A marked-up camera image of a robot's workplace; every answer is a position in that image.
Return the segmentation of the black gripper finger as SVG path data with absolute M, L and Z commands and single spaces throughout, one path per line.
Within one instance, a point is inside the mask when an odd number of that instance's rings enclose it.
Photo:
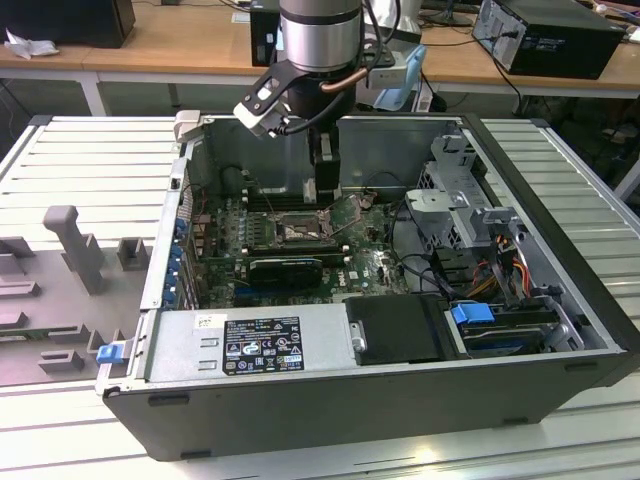
M 339 131 L 310 130 L 308 145 L 316 191 L 334 191 L 338 188 L 340 181 Z

